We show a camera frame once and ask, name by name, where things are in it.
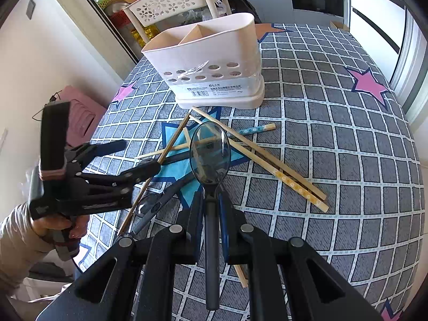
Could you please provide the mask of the left hand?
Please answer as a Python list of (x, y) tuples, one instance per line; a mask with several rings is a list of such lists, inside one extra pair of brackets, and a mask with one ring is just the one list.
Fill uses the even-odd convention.
[(52, 230), (70, 230), (70, 239), (81, 239), (87, 234), (89, 215), (76, 217), (75, 221), (68, 220), (60, 215), (49, 215), (37, 220), (31, 220), (31, 227), (44, 241), (48, 241), (48, 234)]

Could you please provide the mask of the beige sleeve left forearm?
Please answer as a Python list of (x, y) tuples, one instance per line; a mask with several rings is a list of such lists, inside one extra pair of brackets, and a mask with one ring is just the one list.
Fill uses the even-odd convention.
[(1, 292), (12, 296), (30, 269), (54, 249), (38, 236), (30, 223), (26, 203), (16, 206), (1, 222)]

